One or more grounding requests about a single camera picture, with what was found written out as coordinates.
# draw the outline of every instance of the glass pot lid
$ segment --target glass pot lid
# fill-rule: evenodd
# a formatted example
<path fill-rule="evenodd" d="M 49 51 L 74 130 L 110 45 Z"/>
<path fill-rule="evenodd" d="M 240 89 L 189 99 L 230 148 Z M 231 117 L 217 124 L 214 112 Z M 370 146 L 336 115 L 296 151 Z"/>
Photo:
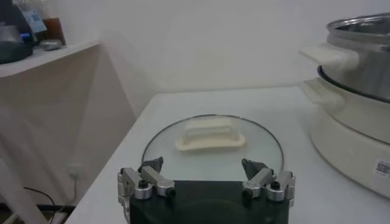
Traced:
<path fill-rule="evenodd" d="M 157 133 L 142 160 L 161 156 L 161 174 L 170 180 L 244 181 L 243 158 L 265 163 L 276 173 L 284 163 L 280 143 L 265 127 L 242 117 L 216 114 L 184 119 Z"/>

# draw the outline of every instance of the shelf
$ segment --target shelf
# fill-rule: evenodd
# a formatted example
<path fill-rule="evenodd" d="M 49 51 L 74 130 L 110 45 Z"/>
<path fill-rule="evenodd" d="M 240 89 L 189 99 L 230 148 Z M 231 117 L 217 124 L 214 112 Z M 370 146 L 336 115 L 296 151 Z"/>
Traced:
<path fill-rule="evenodd" d="M 65 46 L 56 51 L 35 49 L 34 54 L 24 60 L 0 65 L 0 78 L 15 75 L 20 72 L 44 65 L 60 58 L 75 54 L 99 44 L 99 40 L 91 40 L 79 44 Z"/>

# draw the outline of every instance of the label sticker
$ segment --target label sticker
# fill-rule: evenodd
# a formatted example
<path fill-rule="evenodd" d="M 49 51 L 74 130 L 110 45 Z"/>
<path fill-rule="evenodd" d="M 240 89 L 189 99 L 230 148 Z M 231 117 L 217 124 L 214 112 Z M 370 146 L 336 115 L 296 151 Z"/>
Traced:
<path fill-rule="evenodd" d="M 46 26 L 44 25 L 37 11 L 35 10 L 23 11 L 22 14 L 34 33 L 39 33 L 47 30 Z"/>
<path fill-rule="evenodd" d="M 378 159 L 375 163 L 374 174 L 381 177 L 390 178 L 390 162 Z"/>

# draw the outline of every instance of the tabletop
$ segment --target tabletop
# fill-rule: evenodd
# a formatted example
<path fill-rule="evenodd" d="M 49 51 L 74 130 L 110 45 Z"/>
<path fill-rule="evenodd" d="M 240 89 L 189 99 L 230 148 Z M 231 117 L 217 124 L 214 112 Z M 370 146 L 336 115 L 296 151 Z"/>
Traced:
<path fill-rule="evenodd" d="M 390 223 L 390 200 L 360 186 L 326 163 L 309 137 L 316 111 L 298 87 L 158 94 L 137 119 L 67 224 L 123 223 L 117 173 L 137 168 L 147 143 L 169 124 L 200 114 L 245 117 L 268 128 L 285 154 L 285 169 L 297 178 L 290 224 Z"/>

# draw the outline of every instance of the power outlet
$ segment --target power outlet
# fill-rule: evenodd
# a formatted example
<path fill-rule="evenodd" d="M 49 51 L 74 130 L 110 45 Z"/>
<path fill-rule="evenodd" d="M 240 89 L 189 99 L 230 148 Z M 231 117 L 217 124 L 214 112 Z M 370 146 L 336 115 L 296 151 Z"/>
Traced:
<path fill-rule="evenodd" d="M 82 176 L 82 165 L 81 163 L 68 163 L 66 168 L 70 178 L 78 180 Z"/>

